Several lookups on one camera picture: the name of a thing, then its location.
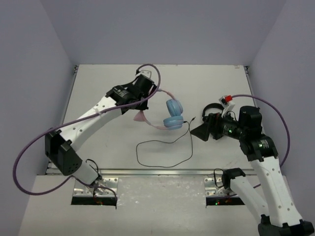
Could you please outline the pink blue cat-ear headphones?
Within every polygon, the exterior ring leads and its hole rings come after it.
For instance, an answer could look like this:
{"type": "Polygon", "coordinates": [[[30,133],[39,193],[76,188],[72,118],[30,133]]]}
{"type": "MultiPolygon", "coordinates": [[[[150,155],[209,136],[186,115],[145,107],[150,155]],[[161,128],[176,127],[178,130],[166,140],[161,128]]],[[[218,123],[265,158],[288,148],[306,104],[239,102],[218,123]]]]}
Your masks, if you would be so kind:
{"type": "Polygon", "coordinates": [[[183,106],[181,102],[175,98],[175,96],[164,89],[158,89],[157,93],[164,93],[168,96],[168,99],[165,102],[165,110],[166,113],[161,125],[158,125],[155,122],[151,122],[147,117],[144,111],[139,111],[133,118],[136,122],[142,122],[150,127],[153,127],[158,130],[176,130],[182,128],[184,125],[184,118],[183,118],[183,106]]]}

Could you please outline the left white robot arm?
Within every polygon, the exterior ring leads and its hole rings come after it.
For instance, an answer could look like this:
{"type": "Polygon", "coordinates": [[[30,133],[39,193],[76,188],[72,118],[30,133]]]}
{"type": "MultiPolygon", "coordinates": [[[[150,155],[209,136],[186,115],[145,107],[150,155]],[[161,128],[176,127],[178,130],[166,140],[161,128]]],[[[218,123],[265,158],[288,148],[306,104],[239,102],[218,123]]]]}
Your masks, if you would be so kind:
{"type": "Polygon", "coordinates": [[[77,154],[83,143],[106,123],[128,110],[144,110],[147,98],[156,85],[151,71],[142,70],[133,82],[109,90],[99,102],[81,115],[75,123],[45,135],[45,154],[64,176],[73,176],[92,185],[100,175],[77,154]]]}

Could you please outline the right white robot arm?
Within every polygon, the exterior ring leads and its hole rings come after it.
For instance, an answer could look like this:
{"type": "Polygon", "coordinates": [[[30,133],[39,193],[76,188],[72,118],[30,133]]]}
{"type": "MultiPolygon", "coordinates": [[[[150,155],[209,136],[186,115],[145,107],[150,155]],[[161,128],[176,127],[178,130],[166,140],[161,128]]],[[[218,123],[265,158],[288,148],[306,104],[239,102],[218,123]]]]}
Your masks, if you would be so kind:
{"type": "Polygon", "coordinates": [[[192,135],[203,141],[210,136],[236,139],[253,167],[262,187],[261,197],[240,168],[224,170],[222,186],[239,196],[258,222],[261,236],[310,236],[313,224],[303,219],[287,189],[281,173],[278,151],[273,140],[262,132],[259,108],[243,106],[235,120],[229,113],[202,115],[203,123],[192,130],[192,135]]]}

